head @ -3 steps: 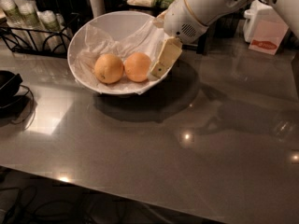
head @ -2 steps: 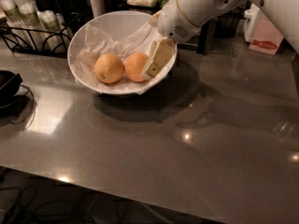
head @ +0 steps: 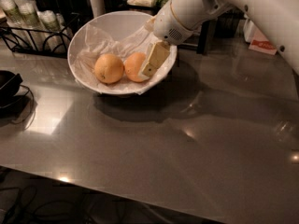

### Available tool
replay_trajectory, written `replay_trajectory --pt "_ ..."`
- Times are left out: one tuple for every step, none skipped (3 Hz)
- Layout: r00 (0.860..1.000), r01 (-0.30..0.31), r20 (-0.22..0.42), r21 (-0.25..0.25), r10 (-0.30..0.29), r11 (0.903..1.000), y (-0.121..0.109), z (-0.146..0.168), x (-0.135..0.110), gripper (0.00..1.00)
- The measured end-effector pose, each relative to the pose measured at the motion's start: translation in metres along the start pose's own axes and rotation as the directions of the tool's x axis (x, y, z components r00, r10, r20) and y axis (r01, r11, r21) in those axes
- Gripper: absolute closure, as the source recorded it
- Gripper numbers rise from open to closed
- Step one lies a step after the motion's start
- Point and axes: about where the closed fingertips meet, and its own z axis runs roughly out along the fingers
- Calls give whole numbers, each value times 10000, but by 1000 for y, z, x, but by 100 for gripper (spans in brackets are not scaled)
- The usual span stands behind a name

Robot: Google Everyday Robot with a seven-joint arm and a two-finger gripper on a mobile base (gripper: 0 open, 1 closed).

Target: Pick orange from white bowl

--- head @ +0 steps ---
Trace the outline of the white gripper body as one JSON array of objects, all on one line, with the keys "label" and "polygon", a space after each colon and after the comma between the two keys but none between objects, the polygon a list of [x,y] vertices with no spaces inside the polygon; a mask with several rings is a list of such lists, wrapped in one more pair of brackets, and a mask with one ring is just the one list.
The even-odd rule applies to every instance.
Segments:
[{"label": "white gripper body", "polygon": [[221,0],[169,0],[155,16],[153,34],[171,45],[180,45],[205,21],[230,8]]}]

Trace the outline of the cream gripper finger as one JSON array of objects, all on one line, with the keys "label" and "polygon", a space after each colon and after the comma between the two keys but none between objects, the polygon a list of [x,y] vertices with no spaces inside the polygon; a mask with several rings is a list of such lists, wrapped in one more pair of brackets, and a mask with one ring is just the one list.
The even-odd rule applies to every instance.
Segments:
[{"label": "cream gripper finger", "polygon": [[154,76],[170,55],[170,45],[165,41],[150,43],[146,52],[146,59],[141,64],[138,77],[147,80]]},{"label": "cream gripper finger", "polygon": [[151,17],[150,19],[148,19],[145,24],[144,24],[144,28],[148,31],[148,32],[152,32],[154,30],[154,23],[155,23],[155,18]]}]

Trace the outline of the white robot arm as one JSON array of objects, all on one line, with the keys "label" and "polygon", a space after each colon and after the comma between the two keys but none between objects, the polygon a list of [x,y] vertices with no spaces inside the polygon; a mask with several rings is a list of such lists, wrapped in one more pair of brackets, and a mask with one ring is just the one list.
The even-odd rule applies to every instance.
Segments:
[{"label": "white robot arm", "polygon": [[170,0],[146,29],[161,40],[179,45],[203,22],[239,8],[299,74],[299,0]]}]

